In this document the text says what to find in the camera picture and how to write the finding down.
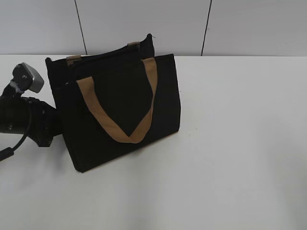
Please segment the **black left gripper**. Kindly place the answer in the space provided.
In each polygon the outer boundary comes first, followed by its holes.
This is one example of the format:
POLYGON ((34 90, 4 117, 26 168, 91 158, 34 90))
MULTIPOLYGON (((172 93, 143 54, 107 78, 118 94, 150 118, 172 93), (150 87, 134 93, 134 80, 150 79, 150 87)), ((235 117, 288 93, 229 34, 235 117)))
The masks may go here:
POLYGON ((0 132, 24 135, 39 147, 49 147, 63 127, 56 108, 34 97, 22 97, 7 85, 0 96, 0 132))

